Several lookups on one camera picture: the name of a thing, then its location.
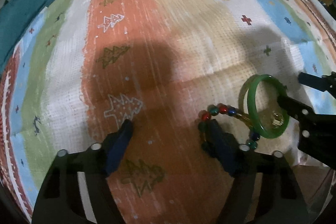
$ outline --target teal cloth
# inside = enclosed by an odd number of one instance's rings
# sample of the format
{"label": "teal cloth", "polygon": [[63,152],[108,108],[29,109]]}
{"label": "teal cloth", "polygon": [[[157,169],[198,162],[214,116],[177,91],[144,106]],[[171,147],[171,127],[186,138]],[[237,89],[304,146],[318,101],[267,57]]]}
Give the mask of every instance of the teal cloth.
{"label": "teal cloth", "polygon": [[0,9],[0,78],[31,21],[54,0],[10,0]]}

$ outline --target jade bangle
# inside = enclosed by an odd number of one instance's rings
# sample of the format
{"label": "jade bangle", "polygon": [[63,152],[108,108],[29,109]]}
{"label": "jade bangle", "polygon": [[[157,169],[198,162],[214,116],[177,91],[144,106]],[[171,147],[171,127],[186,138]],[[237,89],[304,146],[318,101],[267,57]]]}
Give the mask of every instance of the jade bangle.
{"label": "jade bangle", "polygon": [[279,95],[287,96],[287,93],[285,87],[280,83],[280,81],[271,75],[255,75],[250,85],[248,86],[247,109],[253,128],[264,138],[274,139],[281,136],[286,130],[289,122],[289,115],[285,110],[282,109],[283,124],[281,126],[269,130],[266,130],[263,127],[259,119],[257,107],[255,105],[255,94],[257,91],[257,86],[261,81],[269,83],[275,87]]}

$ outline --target green bead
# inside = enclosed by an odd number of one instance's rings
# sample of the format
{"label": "green bead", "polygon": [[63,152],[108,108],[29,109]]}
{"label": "green bead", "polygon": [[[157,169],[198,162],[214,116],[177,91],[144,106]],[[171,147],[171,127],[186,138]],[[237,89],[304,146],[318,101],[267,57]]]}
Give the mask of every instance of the green bead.
{"label": "green bead", "polygon": [[198,124],[198,130],[202,133],[205,133],[207,130],[207,124],[205,122],[200,122]]}
{"label": "green bead", "polygon": [[211,116],[217,116],[219,113],[219,108],[214,105],[210,105],[208,106],[208,111],[210,112]]}
{"label": "green bead", "polygon": [[253,140],[247,140],[246,144],[251,148],[251,149],[257,149],[258,143],[254,142]]}

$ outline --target red cross print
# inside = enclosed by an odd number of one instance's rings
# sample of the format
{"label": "red cross print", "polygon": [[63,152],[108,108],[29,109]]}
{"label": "red cross print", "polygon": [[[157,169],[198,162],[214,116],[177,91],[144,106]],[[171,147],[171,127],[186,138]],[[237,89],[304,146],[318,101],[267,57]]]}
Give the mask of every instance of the red cross print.
{"label": "red cross print", "polygon": [[252,22],[252,20],[250,18],[247,18],[245,15],[242,15],[242,21],[246,22],[247,25],[252,25],[250,22]]}

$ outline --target fabric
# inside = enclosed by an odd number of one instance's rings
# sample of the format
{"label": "fabric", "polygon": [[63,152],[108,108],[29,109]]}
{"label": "fabric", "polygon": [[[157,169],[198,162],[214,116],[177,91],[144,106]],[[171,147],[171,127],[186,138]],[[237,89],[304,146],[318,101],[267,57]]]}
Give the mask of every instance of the fabric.
{"label": "fabric", "polygon": [[[267,73],[317,113],[336,113],[329,94],[297,82],[335,70],[335,39],[307,0],[56,0],[28,29],[0,85],[1,176],[28,219],[56,152],[86,150],[126,118],[133,137],[108,178],[125,221],[204,224],[232,178],[201,149],[199,111],[237,106],[243,83]],[[269,126],[274,90],[261,85],[256,104]],[[242,122],[216,118],[245,143]],[[291,119],[257,151],[297,164],[298,130]]]}
{"label": "fabric", "polygon": [[28,25],[54,0],[10,0],[0,9],[0,78]]}

